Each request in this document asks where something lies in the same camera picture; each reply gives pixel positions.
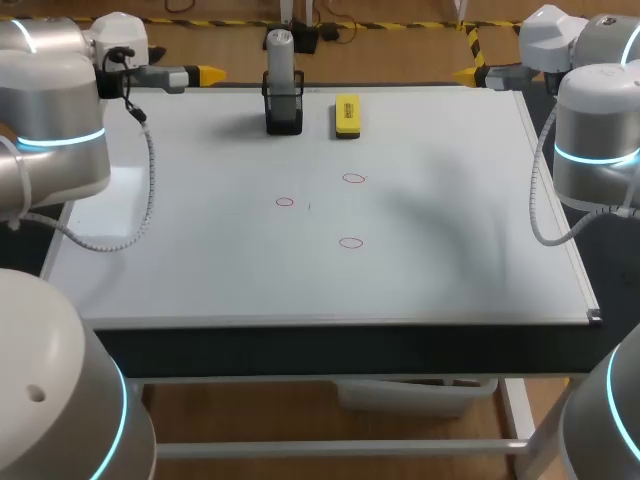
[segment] red drawn circle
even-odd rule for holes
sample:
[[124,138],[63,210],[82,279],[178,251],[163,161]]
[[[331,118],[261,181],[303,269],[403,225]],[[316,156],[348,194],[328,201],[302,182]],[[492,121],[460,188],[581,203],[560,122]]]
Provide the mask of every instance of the red drawn circle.
[[364,183],[366,178],[362,175],[358,175],[357,173],[345,173],[342,176],[342,179],[347,183]]
[[279,207],[290,207],[291,205],[293,205],[293,199],[289,197],[280,197],[278,200],[276,200],[276,205],[278,205]]
[[344,248],[348,248],[350,250],[355,250],[356,248],[360,248],[362,245],[364,245],[364,242],[359,238],[344,237],[340,239],[340,246]]

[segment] black cable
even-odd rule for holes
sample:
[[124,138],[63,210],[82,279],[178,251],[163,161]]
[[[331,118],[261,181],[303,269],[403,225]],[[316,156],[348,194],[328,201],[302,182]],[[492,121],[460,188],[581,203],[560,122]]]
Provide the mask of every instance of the black cable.
[[185,13],[185,12],[188,12],[189,10],[193,9],[193,7],[196,6],[196,1],[197,0],[191,0],[191,3],[187,7],[179,8],[177,10],[174,10],[174,9],[169,7],[169,1],[170,0],[164,0],[164,9],[165,9],[165,11],[167,11],[169,13]]
[[130,99],[131,95],[131,76],[133,72],[129,68],[127,58],[133,57],[135,52],[129,47],[114,47],[109,50],[102,59],[102,71],[106,73],[107,59],[113,63],[122,64],[124,67],[124,78],[120,79],[120,97],[124,100],[124,106],[129,114],[135,118],[140,124],[147,120],[147,115],[140,107],[135,105]]
[[327,5],[327,0],[322,0],[322,6],[334,17],[342,17],[342,18],[348,18],[350,22],[353,22],[353,35],[351,36],[351,38],[349,40],[347,40],[346,42],[339,42],[336,40],[336,43],[339,43],[341,45],[346,45],[347,43],[351,43],[356,39],[356,36],[358,35],[358,22],[356,22],[356,19],[353,18],[351,15],[346,14],[346,13],[336,13],[333,10],[331,10],[331,8]]

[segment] white table surface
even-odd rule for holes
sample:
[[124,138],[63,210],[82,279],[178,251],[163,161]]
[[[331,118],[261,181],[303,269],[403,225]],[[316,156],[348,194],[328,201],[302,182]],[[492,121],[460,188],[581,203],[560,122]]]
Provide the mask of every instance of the white table surface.
[[[157,151],[151,227],[115,254],[56,233],[44,278],[99,329],[587,322],[597,304],[575,244],[531,233],[520,94],[360,88],[362,136],[335,140],[331,106],[350,90],[307,89],[302,135],[279,138],[257,89],[134,92]],[[66,213],[114,243],[138,227],[147,154],[121,102],[105,124],[112,182]],[[539,222],[556,236],[566,220],[543,174]]]

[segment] wooden floor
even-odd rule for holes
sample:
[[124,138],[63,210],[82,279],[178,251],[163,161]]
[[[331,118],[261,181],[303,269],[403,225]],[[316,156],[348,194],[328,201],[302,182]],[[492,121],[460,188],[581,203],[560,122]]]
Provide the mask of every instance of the wooden floor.
[[[189,0],[169,0],[173,8]],[[302,0],[296,13],[302,18]],[[542,0],[470,0],[470,20],[522,20]],[[573,15],[597,13],[640,15],[637,0],[557,0]],[[316,0],[323,21],[334,17]],[[453,20],[448,0],[331,0],[334,11],[358,21],[410,22]],[[23,0],[17,6],[0,6],[3,15],[96,16],[114,10],[144,17],[218,20],[277,20],[278,0],[197,0],[182,15],[163,11],[163,0]],[[257,83],[266,69],[259,28],[186,28],[148,25],[150,42],[167,47],[165,65],[214,65],[228,72],[232,82]],[[352,32],[344,32],[344,39]],[[517,62],[518,44],[510,28],[481,28],[481,49],[488,64]],[[453,72],[473,66],[467,38],[453,29],[360,30],[347,44],[321,42],[315,55],[298,55],[297,67],[308,82],[429,82],[451,81]],[[541,421],[559,392],[562,379],[527,382],[534,416]],[[339,407],[332,384],[228,384],[162,386],[154,388],[150,411],[158,440],[269,441],[397,438],[499,438],[499,402],[477,402],[460,420],[435,420],[362,412]],[[158,480],[224,478],[254,479],[506,479],[510,477],[502,457],[456,459],[288,459],[161,461]],[[547,480],[561,480],[559,464]]]

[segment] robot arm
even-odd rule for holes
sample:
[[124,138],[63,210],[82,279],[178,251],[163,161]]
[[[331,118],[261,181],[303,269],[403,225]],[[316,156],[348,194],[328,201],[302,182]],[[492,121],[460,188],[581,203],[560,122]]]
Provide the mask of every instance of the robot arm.
[[[114,56],[118,50],[126,56]],[[0,138],[0,216],[107,186],[101,99],[122,97],[125,79],[182,93],[226,76],[212,67],[148,63],[144,24],[124,13],[101,17],[84,32],[69,19],[0,22],[0,123],[18,138]]]

